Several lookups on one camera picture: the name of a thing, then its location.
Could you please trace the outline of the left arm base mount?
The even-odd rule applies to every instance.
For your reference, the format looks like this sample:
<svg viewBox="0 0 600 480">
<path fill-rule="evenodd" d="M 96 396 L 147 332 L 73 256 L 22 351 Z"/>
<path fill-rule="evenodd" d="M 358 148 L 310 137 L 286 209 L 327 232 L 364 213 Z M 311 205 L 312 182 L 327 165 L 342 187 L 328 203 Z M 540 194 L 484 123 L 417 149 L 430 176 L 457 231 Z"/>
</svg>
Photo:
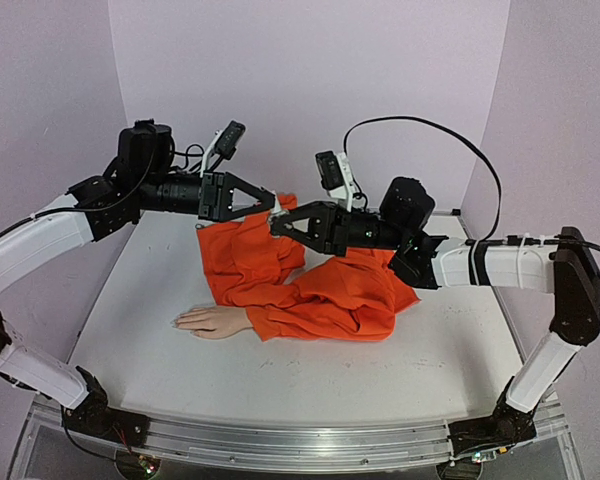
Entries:
<svg viewBox="0 0 600 480">
<path fill-rule="evenodd" d="M 143 447 L 150 425 L 147 415 L 109 405 L 108 395 L 96 378 L 86 381 L 87 396 L 74 409 L 65 409 L 63 426 L 70 431 L 117 442 L 124 447 Z"/>
</svg>

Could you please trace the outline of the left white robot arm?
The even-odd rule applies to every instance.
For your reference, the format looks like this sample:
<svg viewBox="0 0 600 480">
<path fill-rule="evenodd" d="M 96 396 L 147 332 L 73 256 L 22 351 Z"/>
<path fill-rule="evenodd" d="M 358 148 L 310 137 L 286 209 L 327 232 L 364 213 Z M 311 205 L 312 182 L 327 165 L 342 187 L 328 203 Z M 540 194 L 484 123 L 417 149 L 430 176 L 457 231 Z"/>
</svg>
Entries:
<svg viewBox="0 0 600 480">
<path fill-rule="evenodd" d="M 274 207 L 274 193 L 218 169 L 246 128 L 232 121 L 217 131 L 196 168 L 176 168 L 172 130 L 140 120 L 121 131 L 118 151 L 101 175 L 68 188 L 43 210 L 0 232 L 0 294 L 55 258 L 98 242 L 146 211 L 188 214 L 222 223 Z M 107 395 L 86 370 L 24 344 L 0 312 L 0 376 L 74 412 L 96 437 L 111 433 Z"/>
</svg>

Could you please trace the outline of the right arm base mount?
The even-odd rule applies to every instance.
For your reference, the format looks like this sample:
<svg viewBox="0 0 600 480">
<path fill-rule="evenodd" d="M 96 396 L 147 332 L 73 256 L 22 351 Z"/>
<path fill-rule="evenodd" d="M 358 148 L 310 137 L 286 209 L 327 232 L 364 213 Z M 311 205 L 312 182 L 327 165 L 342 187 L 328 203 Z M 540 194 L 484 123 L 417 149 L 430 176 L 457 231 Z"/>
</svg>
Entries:
<svg viewBox="0 0 600 480">
<path fill-rule="evenodd" d="M 512 382 L 513 379 L 510 379 L 506 384 L 490 415 L 458 420 L 449 425 L 448 439 L 455 458 L 511 448 L 536 437 L 534 415 L 537 407 L 529 412 L 521 412 L 506 403 L 506 394 Z"/>
</svg>

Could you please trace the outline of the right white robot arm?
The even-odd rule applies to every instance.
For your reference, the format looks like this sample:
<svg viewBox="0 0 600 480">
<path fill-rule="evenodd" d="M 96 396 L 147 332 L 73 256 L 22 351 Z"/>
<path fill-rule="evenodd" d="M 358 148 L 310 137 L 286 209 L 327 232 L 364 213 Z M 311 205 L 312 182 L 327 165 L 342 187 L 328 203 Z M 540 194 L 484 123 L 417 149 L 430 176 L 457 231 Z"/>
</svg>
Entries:
<svg viewBox="0 0 600 480">
<path fill-rule="evenodd" d="M 600 269 L 593 244 L 566 227 L 555 238 L 509 236 L 471 240 L 429 235 L 435 202 L 421 183 L 395 178 L 376 213 L 314 201 L 285 210 L 276 205 L 270 231 L 318 253 L 344 256 L 350 248 L 389 250 L 389 267 L 405 285 L 437 290 L 502 287 L 551 294 L 554 316 L 504 392 L 508 409 L 527 414 L 571 359 L 600 334 Z"/>
</svg>

